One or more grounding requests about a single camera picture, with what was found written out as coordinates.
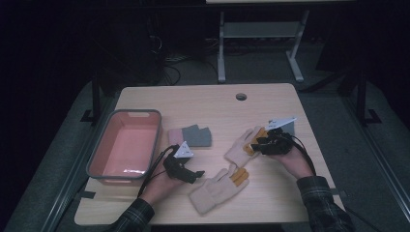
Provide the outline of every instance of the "wooden tabletop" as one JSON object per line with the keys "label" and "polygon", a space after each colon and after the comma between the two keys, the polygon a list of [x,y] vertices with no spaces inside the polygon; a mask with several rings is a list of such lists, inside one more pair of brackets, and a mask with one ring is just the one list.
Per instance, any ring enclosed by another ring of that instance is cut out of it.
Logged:
{"label": "wooden tabletop", "polygon": [[[237,94],[245,94],[238,101]],[[308,118],[294,87],[290,84],[245,84],[135,87],[122,91],[116,109],[156,109],[162,116],[160,149],[168,147],[166,132],[197,124],[212,134],[209,148],[191,147],[194,157],[186,164],[192,171],[205,170],[193,185],[185,184],[155,206],[151,224],[275,223],[307,221],[296,180],[280,163],[264,156],[252,159],[245,168],[249,185],[232,199],[205,216],[199,215],[188,194],[214,177],[229,162],[223,155],[247,129],[266,126],[273,118],[296,116],[295,135],[303,141],[314,162],[317,175],[335,187]],[[82,198],[75,215],[80,225],[114,222],[133,202],[138,187],[111,187],[89,179],[87,191],[93,199]],[[338,195],[338,206],[343,207]]]}

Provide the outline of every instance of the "cable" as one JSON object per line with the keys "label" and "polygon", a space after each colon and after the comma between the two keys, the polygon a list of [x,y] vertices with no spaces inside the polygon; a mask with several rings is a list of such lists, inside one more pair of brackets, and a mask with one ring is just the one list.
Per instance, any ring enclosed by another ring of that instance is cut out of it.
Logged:
{"label": "cable", "polygon": [[215,66],[213,64],[211,64],[211,62],[209,61],[203,61],[205,64],[211,66],[211,68],[214,70],[215,74],[218,76],[218,70],[217,68],[215,68]]}
{"label": "cable", "polygon": [[169,58],[169,57],[167,57],[167,58],[165,58],[165,61],[166,61],[166,62],[180,62],[180,61],[188,60],[188,59],[190,59],[190,58],[191,58],[191,56],[182,55],[182,56],[179,56],[179,57],[176,57],[176,58]]}
{"label": "cable", "polygon": [[160,42],[159,47],[156,50],[151,50],[156,55],[160,54],[160,50],[162,49],[162,40],[161,40],[161,38],[158,37],[158,36],[150,36],[150,38],[151,39],[157,39]]}
{"label": "cable", "polygon": [[289,139],[289,138],[287,138],[287,137],[285,137],[285,136],[282,136],[282,135],[278,135],[277,137],[283,138],[283,139],[287,140],[287,141],[290,142],[294,147],[296,147],[296,148],[302,153],[302,155],[304,156],[304,159],[305,159],[305,161],[307,162],[307,164],[309,165],[311,171],[313,172],[313,175],[316,176],[316,170],[315,170],[315,168],[314,168],[313,161],[311,160],[310,156],[308,155],[308,151],[307,151],[307,149],[305,148],[304,143],[303,143],[299,138],[297,138],[297,137],[294,136],[294,135],[290,135],[290,137],[296,138],[302,145],[300,145],[299,143],[293,141],[293,139]]}
{"label": "cable", "polygon": [[381,230],[379,230],[378,228],[376,228],[376,226],[374,226],[373,224],[371,224],[370,222],[368,222],[366,219],[364,219],[363,217],[361,217],[360,215],[358,215],[358,213],[354,212],[353,210],[351,210],[348,207],[344,207],[344,209],[351,213],[353,216],[355,216],[356,218],[358,218],[359,220],[361,220],[362,222],[364,222],[365,224],[367,224],[368,226],[370,226],[373,230],[377,231],[377,232],[382,232]]}
{"label": "cable", "polygon": [[166,172],[166,171],[162,171],[162,172],[156,174],[155,176],[151,177],[151,180],[154,179],[154,178],[156,178],[157,176],[160,176],[160,175],[161,175],[162,173],[164,173],[164,172]]}
{"label": "cable", "polygon": [[170,85],[170,86],[176,85],[181,79],[181,72],[177,68],[174,68],[171,66],[164,66],[164,68],[169,68],[177,72],[178,77],[177,77],[177,80],[175,80],[175,82],[172,82],[171,76],[166,71],[164,71],[164,77],[163,77],[167,85]]}
{"label": "cable", "polygon": [[160,153],[160,155],[157,157],[156,161],[154,162],[154,164],[151,166],[151,168],[148,170],[147,175],[145,177],[144,182],[141,185],[141,188],[139,189],[138,195],[137,197],[141,196],[142,192],[144,192],[145,188],[148,186],[148,184],[150,184],[151,180],[153,178],[155,178],[156,176],[160,175],[161,173],[155,175],[154,177],[152,177],[155,169],[157,168],[158,164],[160,164],[162,158],[165,156],[165,154],[169,151],[169,149],[175,149],[176,146],[169,146],[167,147],[163,152]]}
{"label": "cable", "polygon": [[[243,56],[243,55],[248,55],[250,53],[253,53],[253,51],[250,50],[250,47],[245,44],[245,43],[228,43],[225,44],[225,52],[224,54],[226,56]],[[241,51],[241,46],[244,47],[247,51]]]}

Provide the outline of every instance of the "white glove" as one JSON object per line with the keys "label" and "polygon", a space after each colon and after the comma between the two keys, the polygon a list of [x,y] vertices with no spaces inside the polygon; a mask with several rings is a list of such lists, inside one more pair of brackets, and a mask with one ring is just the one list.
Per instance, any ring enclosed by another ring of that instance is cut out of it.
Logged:
{"label": "white glove", "polygon": [[234,142],[224,157],[235,163],[238,167],[245,166],[250,159],[257,157],[260,154],[260,152],[254,152],[249,144],[256,144],[256,138],[261,136],[267,136],[267,132],[261,127],[247,130]]}
{"label": "white glove", "polygon": [[248,172],[245,168],[239,168],[230,164],[229,170],[223,168],[217,176],[207,179],[205,183],[190,193],[190,201],[195,210],[204,215],[217,205],[233,197],[248,184]]}

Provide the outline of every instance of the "gray cloth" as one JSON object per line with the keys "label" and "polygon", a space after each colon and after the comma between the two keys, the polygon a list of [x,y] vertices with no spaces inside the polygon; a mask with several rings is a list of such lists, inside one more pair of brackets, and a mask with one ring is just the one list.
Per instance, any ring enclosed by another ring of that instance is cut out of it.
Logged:
{"label": "gray cloth", "polygon": [[288,123],[281,127],[283,132],[287,132],[292,136],[295,136],[295,122]]}
{"label": "gray cloth", "polygon": [[200,129],[197,124],[182,128],[182,135],[191,147],[210,147],[212,136],[209,128]]}

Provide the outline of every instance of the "finger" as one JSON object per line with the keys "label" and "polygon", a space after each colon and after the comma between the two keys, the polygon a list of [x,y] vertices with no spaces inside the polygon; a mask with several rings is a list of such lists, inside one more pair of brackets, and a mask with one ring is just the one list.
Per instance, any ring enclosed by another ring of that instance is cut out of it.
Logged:
{"label": "finger", "polygon": [[252,147],[250,146],[250,143],[245,144],[242,149],[243,149],[249,156],[253,156],[253,154],[255,153],[255,151],[253,151]]}
{"label": "finger", "polygon": [[247,170],[244,167],[241,167],[238,169],[237,172],[235,172],[235,174],[233,174],[230,179],[235,182],[240,176],[242,176]]}
{"label": "finger", "polygon": [[264,129],[264,128],[260,128],[257,133],[253,136],[252,140],[251,140],[251,144],[257,144],[257,138],[259,137],[267,137],[268,136],[268,132]]}
{"label": "finger", "polygon": [[236,181],[234,181],[235,186],[239,186],[241,183],[243,183],[247,178],[249,177],[249,173],[245,171]]}
{"label": "finger", "polygon": [[220,180],[220,178],[222,178],[226,174],[228,174],[228,170],[226,168],[223,168],[223,169],[220,170],[220,172],[214,178],[212,178],[212,180],[213,181],[218,181],[218,180]]}
{"label": "finger", "polygon": [[260,154],[261,154],[261,153],[260,153],[259,151],[253,152],[253,155],[250,156],[250,158],[251,158],[251,159],[255,159],[255,158],[257,158],[257,156],[259,156]]}
{"label": "finger", "polygon": [[234,164],[234,163],[231,163],[230,165],[229,165],[229,171],[228,171],[228,174],[227,174],[227,176],[228,177],[231,177],[232,175],[233,175],[233,173],[235,172],[235,170],[236,170],[236,164]]}
{"label": "finger", "polygon": [[241,135],[241,137],[239,137],[236,141],[237,142],[244,142],[249,136],[251,136],[253,132],[253,129],[248,129],[247,131],[245,131],[244,134]]}

